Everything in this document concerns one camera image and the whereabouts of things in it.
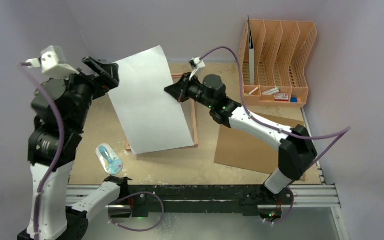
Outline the pink wooden picture frame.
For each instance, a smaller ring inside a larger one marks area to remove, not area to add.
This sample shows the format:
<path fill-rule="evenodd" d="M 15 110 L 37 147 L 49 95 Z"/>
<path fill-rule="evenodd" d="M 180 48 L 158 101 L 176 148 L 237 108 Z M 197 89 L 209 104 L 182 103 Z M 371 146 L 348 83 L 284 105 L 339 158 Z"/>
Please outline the pink wooden picture frame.
<path fill-rule="evenodd" d="M 172 73 L 171 74 L 173 82 L 175 80 L 180 80 L 182 77 L 182 73 Z M 175 149 L 188 149 L 188 148 L 196 148 L 199 145 L 199 138 L 198 138 L 198 125 L 197 125 L 197 113 L 196 113 L 196 104 L 194 101 L 188 100 L 180 104 L 184 113 L 184 116 L 186 118 L 186 123 L 188 125 L 193 145 L 191 146 L 185 146 Z M 126 139 L 124 148 L 127 152 L 132 153 L 132 149 L 130 146 L 130 143 Z"/>

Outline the blue landscape photo print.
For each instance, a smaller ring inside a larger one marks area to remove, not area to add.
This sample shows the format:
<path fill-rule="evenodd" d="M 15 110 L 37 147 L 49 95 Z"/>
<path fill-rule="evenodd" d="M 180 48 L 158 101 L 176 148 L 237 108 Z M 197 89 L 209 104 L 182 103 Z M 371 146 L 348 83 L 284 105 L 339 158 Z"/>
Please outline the blue landscape photo print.
<path fill-rule="evenodd" d="M 119 85 L 109 98 L 131 151 L 145 154 L 194 144 L 183 108 L 164 91 L 174 83 L 158 45 L 115 62 Z"/>

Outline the brown frame backing board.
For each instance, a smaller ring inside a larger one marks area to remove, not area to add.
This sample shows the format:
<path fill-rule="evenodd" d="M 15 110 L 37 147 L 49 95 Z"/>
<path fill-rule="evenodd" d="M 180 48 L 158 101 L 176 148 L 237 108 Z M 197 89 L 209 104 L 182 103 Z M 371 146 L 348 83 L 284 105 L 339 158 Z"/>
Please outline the brown frame backing board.
<path fill-rule="evenodd" d="M 214 163 L 271 174 L 278 167 L 278 150 L 246 132 L 222 125 Z"/>

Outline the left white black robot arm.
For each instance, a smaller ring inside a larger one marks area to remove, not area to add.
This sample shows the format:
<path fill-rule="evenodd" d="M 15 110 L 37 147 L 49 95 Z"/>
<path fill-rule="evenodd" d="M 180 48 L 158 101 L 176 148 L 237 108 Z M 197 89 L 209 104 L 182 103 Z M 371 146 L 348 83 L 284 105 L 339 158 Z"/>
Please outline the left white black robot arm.
<path fill-rule="evenodd" d="M 41 83 L 29 76 L 36 86 L 27 154 L 33 196 L 30 222 L 17 235 L 19 240 L 80 240 L 107 205 L 122 205 L 129 199 L 129 179 L 109 176 L 86 198 L 67 205 L 68 183 L 92 102 L 120 83 L 116 63 L 91 57 L 82 61 L 93 74 L 68 68 Z"/>

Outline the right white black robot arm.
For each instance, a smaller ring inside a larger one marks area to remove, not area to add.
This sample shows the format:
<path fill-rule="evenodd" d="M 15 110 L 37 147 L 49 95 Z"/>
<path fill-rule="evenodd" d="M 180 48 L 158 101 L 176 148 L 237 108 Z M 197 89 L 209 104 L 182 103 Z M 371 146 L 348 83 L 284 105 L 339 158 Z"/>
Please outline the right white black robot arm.
<path fill-rule="evenodd" d="M 298 181 L 318 155 L 305 126 L 278 124 L 250 112 L 227 96 L 226 85 L 219 75 L 207 75 L 200 82 L 197 76 L 187 72 L 164 91 L 179 103 L 193 100 L 209 108 L 210 116 L 219 125 L 250 134 L 277 150 L 277 167 L 260 191 L 262 200 L 268 204 L 278 200 L 283 189 Z"/>

